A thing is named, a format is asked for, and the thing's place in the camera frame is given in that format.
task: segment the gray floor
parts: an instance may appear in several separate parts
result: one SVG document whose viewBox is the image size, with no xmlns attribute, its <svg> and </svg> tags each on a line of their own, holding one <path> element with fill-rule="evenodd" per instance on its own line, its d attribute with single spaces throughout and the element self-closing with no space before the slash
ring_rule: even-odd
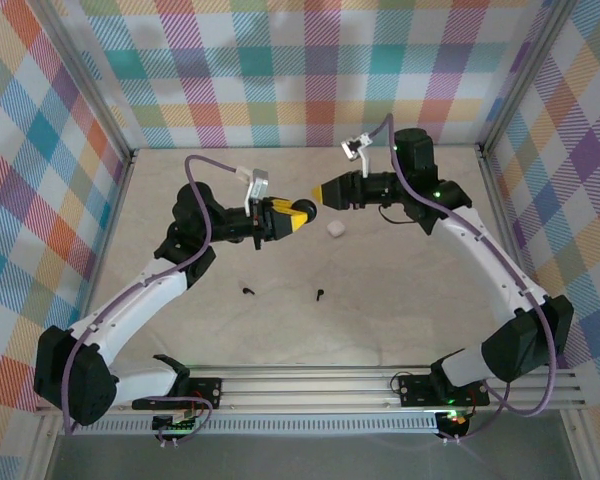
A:
<svg viewBox="0 0 600 480">
<path fill-rule="evenodd" d="M 558 412 L 532 419 L 505 414 L 467 441 L 487 466 L 437 440 L 433 435 L 200 436 L 177 450 L 163 450 L 153 437 L 62 437 L 47 480 L 579 478 Z"/>
</svg>

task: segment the white ball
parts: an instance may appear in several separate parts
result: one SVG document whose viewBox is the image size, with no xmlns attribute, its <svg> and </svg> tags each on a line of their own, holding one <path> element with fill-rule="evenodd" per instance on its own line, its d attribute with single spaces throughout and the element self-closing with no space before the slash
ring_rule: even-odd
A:
<svg viewBox="0 0 600 480">
<path fill-rule="evenodd" d="M 327 230 L 333 238 L 338 238 L 344 233 L 345 227 L 340 220 L 334 220 L 329 225 L 327 225 Z"/>
</svg>

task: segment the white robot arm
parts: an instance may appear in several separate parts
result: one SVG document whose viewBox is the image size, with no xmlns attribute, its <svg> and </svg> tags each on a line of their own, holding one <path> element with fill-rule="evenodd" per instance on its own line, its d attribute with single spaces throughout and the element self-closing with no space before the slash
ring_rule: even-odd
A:
<svg viewBox="0 0 600 480">
<path fill-rule="evenodd" d="M 265 197 L 267 177 L 256 172 L 263 181 L 252 182 L 258 184 L 248 190 L 248 208 L 223 208 L 204 183 L 196 183 L 204 206 L 198 204 L 190 185 L 180 189 L 173 207 L 175 221 L 142 273 L 68 330 L 50 327 L 40 336 L 34 380 L 38 395 L 62 408 L 64 376 L 69 415 L 81 425 L 95 422 L 112 405 L 131 400 L 192 396 L 188 369 L 165 355 L 124 368 L 115 359 L 129 339 L 191 288 L 215 259 L 209 247 L 196 261 L 187 262 L 201 249 L 206 234 L 201 208 L 209 214 L 211 242 L 237 243 L 252 237 L 257 250 L 262 242 L 280 240 L 315 218 L 316 206 L 309 200 Z M 65 368 L 69 375 L 64 375 Z"/>
<path fill-rule="evenodd" d="M 547 336 L 532 302 L 546 317 L 555 353 L 562 353 L 573 316 L 571 303 L 564 296 L 549 297 L 527 278 L 493 240 L 467 194 L 455 182 L 438 178 L 433 141 L 424 130 L 411 128 L 393 134 L 390 116 L 383 125 L 386 123 L 391 125 L 396 172 L 369 173 L 367 164 L 362 172 L 336 177 L 315 188 L 313 194 L 320 203 L 336 210 L 401 204 L 407 216 L 427 235 L 438 239 L 465 263 L 468 278 L 473 278 L 488 296 L 498 328 L 481 344 L 454 352 L 431 365 L 428 383 L 435 390 L 437 401 L 444 404 L 454 391 L 467 385 L 479 387 L 477 382 L 490 378 L 512 382 L 548 362 Z M 349 139 L 343 148 L 350 159 L 360 156 L 364 160 L 368 157 L 358 155 L 358 150 L 364 150 L 369 143 Z M 524 291 L 514 277 L 524 279 Z"/>
</svg>

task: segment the black base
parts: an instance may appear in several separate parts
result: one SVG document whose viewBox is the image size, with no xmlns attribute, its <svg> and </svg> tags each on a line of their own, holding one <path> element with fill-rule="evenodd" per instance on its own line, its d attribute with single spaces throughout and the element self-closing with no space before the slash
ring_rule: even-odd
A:
<svg viewBox="0 0 600 480">
<path fill-rule="evenodd" d="M 71 330 L 47 328 L 38 339 L 33 390 L 62 408 L 61 385 L 64 366 L 76 344 Z M 97 345 L 82 345 L 69 377 L 69 415 L 80 425 L 91 425 L 111 407 L 118 379 L 111 375 Z"/>
<path fill-rule="evenodd" d="M 400 406 L 402 407 L 484 407 L 489 405 L 489 394 L 480 391 L 481 382 L 456 388 L 442 400 L 436 394 L 429 375 L 401 375 L 398 377 Z"/>
<path fill-rule="evenodd" d="M 567 343 L 573 305 L 564 295 L 559 295 L 546 297 L 541 308 L 553 334 L 556 355 L 560 355 Z M 505 383 L 546 365 L 549 347 L 538 314 L 534 309 L 516 311 L 515 318 L 482 342 L 481 353 L 489 370 Z"/>
<path fill-rule="evenodd" d="M 213 408 L 220 406 L 222 396 L 221 378 L 188 378 L 178 386 L 178 397 L 200 396 L 211 402 Z M 153 401 L 139 398 L 131 403 L 133 410 L 191 410 L 191 402 Z"/>
</svg>

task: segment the metal bracket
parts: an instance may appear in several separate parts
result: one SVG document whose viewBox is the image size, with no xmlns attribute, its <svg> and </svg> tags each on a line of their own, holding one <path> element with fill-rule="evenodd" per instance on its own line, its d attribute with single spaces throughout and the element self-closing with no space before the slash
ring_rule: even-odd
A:
<svg viewBox="0 0 600 480">
<path fill-rule="evenodd" d="M 345 155 L 350 161 L 353 162 L 358 158 L 362 160 L 362 178 L 367 178 L 369 176 L 370 159 L 367 154 L 367 147 L 372 143 L 373 140 L 371 140 L 371 137 L 369 137 L 369 134 L 367 133 L 363 133 L 356 138 L 348 138 L 340 143 Z"/>
<path fill-rule="evenodd" d="M 577 3 L 577 0 L 553 2 L 538 38 L 527 52 L 514 83 L 504 99 L 504 104 L 484 139 L 483 146 L 486 152 L 491 153 L 495 150 Z"/>
<path fill-rule="evenodd" d="M 244 199 L 244 212 L 247 217 L 251 216 L 251 204 L 258 203 L 267 195 L 269 188 L 269 173 L 265 170 L 255 168 L 249 179 L 249 188 Z"/>
<path fill-rule="evenodd" d="M 220 406 L 222 397 L 222 379 L 221 378 L 188 378 L 183 387 L 186 394 L 179 396 L 201 397 L 208 400 L 214 409 Z M 190 410 L 191 402 L 159 402 L 139 398 L 131 404 L 133 410 Z"/>
<path fill-rule="evenodd" d="M 449 398 L 441 400 L 436 394 L 429 375 L 401 375 L 398 377 L 398 391 L 402 407 L 486 407 L 489 394 L 480 382 L 470 383 L 455 389 Z"/>
<path fill-rule="evenodd" d="M 71 74 L 76 87 L 85 101 L 95 113 L 98 123 L 107 133 L 112 146 L 127 162 L 131 162 L 133 148 L 125 138 L 120 124 L 115 119 L 113 113 L 111 113 L 107 102 L 98 90 L 95 79 L 89 72 L 89 68 L 82 59 L 82 55 L 80 55 L 80 49 L 78 49 L 72 36 L 63 25 L 62 19 L 56 10 L 51 6 L 51 2 L 29 0 L 27 4 L 58 51 L 62 63 Z"/>
</svg>

